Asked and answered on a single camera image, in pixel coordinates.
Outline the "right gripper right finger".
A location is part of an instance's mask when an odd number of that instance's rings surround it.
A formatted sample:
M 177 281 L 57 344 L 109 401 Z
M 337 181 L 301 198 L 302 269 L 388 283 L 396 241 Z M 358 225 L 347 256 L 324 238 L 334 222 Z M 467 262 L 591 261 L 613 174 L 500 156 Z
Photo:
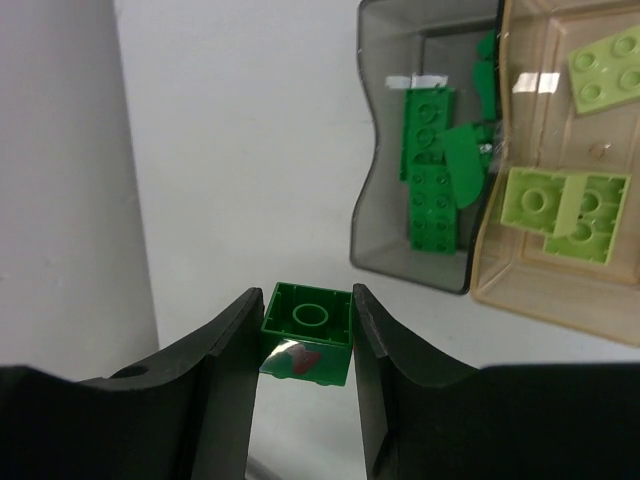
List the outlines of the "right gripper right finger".
M 635 363 L 469 366 L 352 292 L 370 479 L 635 479 Z

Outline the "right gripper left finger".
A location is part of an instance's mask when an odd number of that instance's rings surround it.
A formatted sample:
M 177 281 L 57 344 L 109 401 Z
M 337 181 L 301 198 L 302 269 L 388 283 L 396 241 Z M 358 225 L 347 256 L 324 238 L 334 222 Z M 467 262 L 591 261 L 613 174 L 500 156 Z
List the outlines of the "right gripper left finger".
M 108 378 L 1 370 L 5 479 L 241 479 L 260 365 L 260 289 Z

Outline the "dark green lego plate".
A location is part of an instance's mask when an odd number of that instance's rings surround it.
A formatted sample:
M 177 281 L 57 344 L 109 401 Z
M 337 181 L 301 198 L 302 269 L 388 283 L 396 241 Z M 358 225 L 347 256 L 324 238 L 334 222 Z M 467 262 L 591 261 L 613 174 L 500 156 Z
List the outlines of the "dark green lego plate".
M 458 210 L 448 170 L 417 165 L 409 170 L 409 240 L 414 250 L 453 255 L 458 243 Z

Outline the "small dark green lego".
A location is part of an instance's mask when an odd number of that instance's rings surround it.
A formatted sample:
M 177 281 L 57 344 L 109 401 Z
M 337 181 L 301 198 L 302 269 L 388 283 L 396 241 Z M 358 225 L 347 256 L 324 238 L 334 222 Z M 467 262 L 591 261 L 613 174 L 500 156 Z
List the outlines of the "small dark green lego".
M 441 135 L 444 159 L 458 209 L 472 205 L 484 189 L 493 136 L 494 126 L 479 122 L 450 128 Z

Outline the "dark green studded lego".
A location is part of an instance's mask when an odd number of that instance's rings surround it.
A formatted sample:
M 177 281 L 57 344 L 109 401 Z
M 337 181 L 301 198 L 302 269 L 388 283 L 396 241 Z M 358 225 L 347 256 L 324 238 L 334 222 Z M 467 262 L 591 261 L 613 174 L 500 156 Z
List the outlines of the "dark green studded lego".
M 452 125 L 455 90 L 449 87 L 410 89 L 404 99 L 399 179 L 411 165 L 443 165 L 441 134 Z

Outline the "lime lego square brick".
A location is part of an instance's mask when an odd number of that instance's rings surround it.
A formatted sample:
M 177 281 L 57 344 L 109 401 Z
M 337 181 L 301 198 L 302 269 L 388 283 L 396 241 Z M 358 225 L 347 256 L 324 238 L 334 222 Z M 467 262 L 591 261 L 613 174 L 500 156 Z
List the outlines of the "lime lego square brick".
M 639 26 L 573 50 L 567 66 L 578 115 L 639 99 Z

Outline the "tiny dark green lego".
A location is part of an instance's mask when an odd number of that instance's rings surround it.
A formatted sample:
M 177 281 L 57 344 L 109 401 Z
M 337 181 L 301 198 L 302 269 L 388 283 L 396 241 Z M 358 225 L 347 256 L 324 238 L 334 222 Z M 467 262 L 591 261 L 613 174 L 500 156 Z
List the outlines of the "tiny dark green lego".
M 497 32 L 491 29 L 476 47 L 477 58 L 472 69 L 472 81 L 480 99 L 482 119 L 487 122 L 498 120 L 497 44 Z

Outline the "lime lego hollow brick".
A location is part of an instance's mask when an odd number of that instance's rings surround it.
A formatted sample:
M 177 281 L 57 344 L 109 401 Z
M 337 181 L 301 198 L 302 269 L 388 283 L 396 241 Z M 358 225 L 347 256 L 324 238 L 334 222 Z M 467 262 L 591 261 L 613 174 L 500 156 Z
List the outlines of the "lime lego hollow brick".
M 561 200 L 569 176 L 553 171 L 512 168 L 503 195 L 500 223 L 546 236 L 559 236 Z

